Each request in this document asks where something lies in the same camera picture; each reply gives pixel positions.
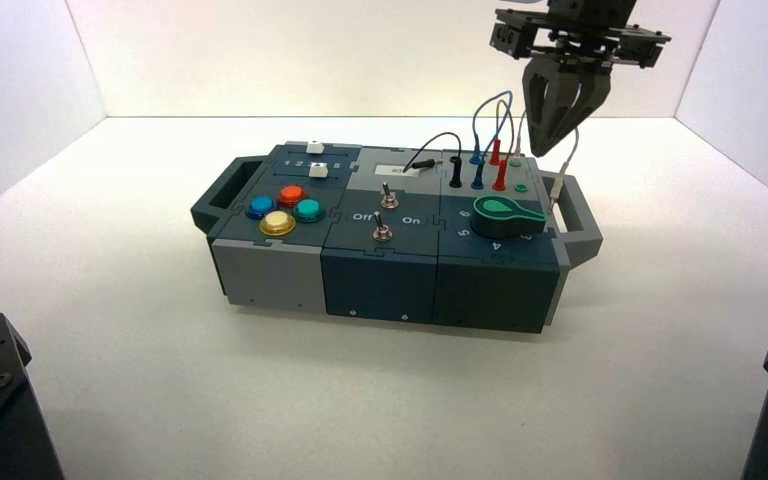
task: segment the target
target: teal button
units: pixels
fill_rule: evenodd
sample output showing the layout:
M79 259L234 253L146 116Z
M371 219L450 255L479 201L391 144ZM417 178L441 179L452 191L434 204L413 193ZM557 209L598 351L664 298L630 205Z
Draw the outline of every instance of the teal button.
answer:
M296 219L302 223L314 223L322 220L322 217L325 216L325 210L316 200L306 198L296 205L294 214Z

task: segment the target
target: round push button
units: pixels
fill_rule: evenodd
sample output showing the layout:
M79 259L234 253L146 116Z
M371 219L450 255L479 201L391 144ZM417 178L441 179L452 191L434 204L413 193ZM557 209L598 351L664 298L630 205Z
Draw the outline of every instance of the round push button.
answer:
M293 208L305 197L305 192L298 185L287 185L278 193L278 205L284 208Z
M270 237L286 235L296 228L296 219L287 212L271 212L260 221L260 231Z
M296 219L302 223L314 223L318 222L325 216L325 210L319 205L319 202L312 198L306 198L296 205L296 209L293 211Z
M246 216L255 220L260 220L273 210L275 210L275 202L271 198L262 195L252 199L249 203L249 207L246 209Z

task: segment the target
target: rotary knob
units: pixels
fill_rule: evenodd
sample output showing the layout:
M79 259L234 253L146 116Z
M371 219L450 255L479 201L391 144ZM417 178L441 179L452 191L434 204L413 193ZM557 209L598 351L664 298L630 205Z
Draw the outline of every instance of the rotary knob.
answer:
M485 238L501 240L540 233L546 227L546 215L523 208L510 198L485 195L472 202L470 227Z

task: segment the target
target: screw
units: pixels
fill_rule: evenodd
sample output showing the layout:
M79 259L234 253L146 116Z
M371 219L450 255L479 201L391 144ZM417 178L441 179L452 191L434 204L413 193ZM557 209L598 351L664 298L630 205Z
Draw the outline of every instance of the screw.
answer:
M0 390L13 382L13 374L4 372L0 375Z

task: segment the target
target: toggle switch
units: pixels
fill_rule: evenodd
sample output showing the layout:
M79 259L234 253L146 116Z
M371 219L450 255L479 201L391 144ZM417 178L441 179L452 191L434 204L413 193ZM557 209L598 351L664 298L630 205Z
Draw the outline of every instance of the toggle switch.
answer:
M390 186L387 182L384 182L381 187L384 189L384 197L381 198L381 206L388 210L392 210L399 206L399 200L396 198L396 194L390 191Z
M381 212L375 212L375 231L372 232L372 238L376 242L389 242L393 238L393 232L390 227L384 225L384 220L381 219Z

